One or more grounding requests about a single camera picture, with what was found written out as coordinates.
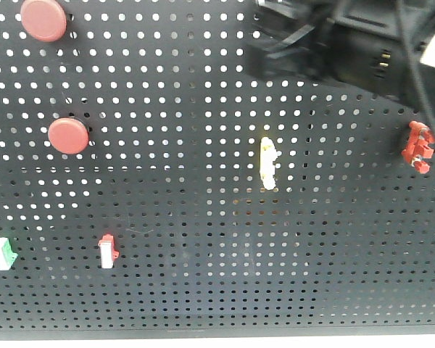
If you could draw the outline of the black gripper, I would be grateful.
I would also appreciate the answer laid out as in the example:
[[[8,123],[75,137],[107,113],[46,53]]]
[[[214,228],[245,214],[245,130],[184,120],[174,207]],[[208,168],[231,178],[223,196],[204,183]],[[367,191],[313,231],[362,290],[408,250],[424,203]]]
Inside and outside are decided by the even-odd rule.
[[[255,14],[245,73],[336,80],[435,117],[435,1],[317,1],[312,15]]]

